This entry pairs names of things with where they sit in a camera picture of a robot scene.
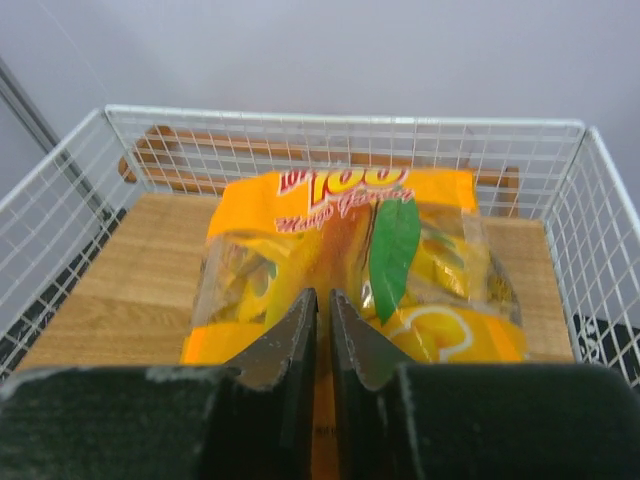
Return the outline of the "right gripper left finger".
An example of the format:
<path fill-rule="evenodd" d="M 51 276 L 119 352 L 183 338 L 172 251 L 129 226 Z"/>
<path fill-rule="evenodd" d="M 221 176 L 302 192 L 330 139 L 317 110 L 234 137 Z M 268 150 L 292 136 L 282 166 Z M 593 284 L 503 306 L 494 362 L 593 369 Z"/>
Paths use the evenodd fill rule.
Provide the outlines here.
<path fill-rule="evenodd" d="M 1 387 L 5 479 L 307 479 L 317 296 L 207 366 L 26 370 Z"/>

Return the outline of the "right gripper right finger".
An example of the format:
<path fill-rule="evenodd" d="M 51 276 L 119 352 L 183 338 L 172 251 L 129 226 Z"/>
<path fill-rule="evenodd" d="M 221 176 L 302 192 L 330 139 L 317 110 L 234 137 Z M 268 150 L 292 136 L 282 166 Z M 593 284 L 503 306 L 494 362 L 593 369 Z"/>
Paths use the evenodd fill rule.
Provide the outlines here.
<path fill-rule="evenodd" d="M 424 364 L 330 294 L 343 479 L 635 479 L 639 396 L 581 363 Z"/>

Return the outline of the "yellow mango candy bag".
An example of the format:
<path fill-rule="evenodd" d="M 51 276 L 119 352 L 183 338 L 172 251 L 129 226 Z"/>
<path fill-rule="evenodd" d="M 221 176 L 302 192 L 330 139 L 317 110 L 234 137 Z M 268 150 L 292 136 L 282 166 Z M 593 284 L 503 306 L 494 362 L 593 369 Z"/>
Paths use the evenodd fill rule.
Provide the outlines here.
<path fill-rule="evenodd" d="M 316 292 L 311 472 L 338 474 L 329 294 L 422 363 L 521 362 L 520 304 L 493 256 L 465 170 L 289 170 L 225 189 L 209 224 L 181 360 L 222 363 Z"/>

